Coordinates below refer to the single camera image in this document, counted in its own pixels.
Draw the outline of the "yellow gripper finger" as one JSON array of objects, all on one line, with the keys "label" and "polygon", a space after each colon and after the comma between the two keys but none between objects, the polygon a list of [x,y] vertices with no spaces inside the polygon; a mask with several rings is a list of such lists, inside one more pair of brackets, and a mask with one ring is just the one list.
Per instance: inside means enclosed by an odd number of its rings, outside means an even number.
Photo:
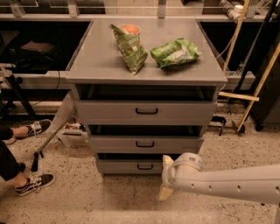
[{"label": "yellow gripper finger", "polygon": [[[167,155],[163,155],[163,159],[172,159],[170,156],[167,156]],[[159,191],[159,196],[158,196],[158,199],[160,201],[164,201],[164,200],[167,200],[171,195],[172,193],[174,192],[174,188],[168,188],[168,187],[165,187],[163,185],[163,181],[162,181],[162,184],[160,186],[160,191]]]}]

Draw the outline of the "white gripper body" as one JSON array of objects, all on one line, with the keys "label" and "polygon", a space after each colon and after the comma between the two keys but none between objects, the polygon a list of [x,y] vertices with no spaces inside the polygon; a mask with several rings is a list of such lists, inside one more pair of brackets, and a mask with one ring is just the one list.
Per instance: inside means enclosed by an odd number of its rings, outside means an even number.
[{"label": "white gripper body", "polygon": [[163,185],[168,188],[177,188],[178,184],[175,180],[176,169],[186,165],[183,161],[173,161],[172,159],[163,159],[162,181]]}]

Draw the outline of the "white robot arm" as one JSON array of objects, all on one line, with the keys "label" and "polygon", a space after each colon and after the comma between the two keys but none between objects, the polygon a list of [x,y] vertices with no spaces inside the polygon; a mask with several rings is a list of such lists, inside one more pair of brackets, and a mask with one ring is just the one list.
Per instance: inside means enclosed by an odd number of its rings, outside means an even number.
[{"label": "white robot arm", "polygon": [[159,199],[175,191],[277,205],[273,224],[280,224],[280,164],[232,170],[202,171],[198,154],[183,153],[176,160],[163,155]]}]

